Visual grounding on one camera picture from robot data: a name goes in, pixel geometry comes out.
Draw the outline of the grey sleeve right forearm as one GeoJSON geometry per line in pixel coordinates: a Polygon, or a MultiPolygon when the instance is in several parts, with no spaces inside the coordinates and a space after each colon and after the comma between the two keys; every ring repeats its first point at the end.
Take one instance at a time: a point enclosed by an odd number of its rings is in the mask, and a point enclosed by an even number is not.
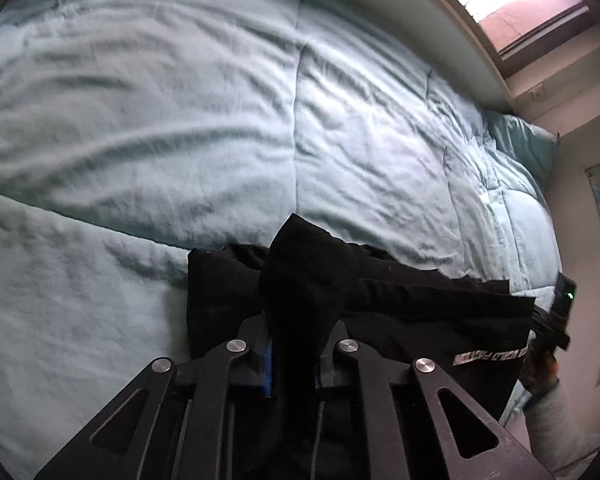
{"type": "Polygon", "coordinates": [[[524,404],[524,419],[533,456],[555,479],[579,479],[600,450],[600,432],[582,431],[560,382],[524,404]]]}

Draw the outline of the person's right hand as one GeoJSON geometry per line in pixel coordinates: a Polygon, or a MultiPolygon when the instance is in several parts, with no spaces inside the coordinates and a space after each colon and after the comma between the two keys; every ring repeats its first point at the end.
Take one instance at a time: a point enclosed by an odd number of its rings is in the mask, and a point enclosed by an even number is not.
{"type": "Polygon", "coordinates": [[[519,381],[532,396],[545,396],[557,385],[558,370],[559,365],[552,352],[530,344],[519,381]]]}

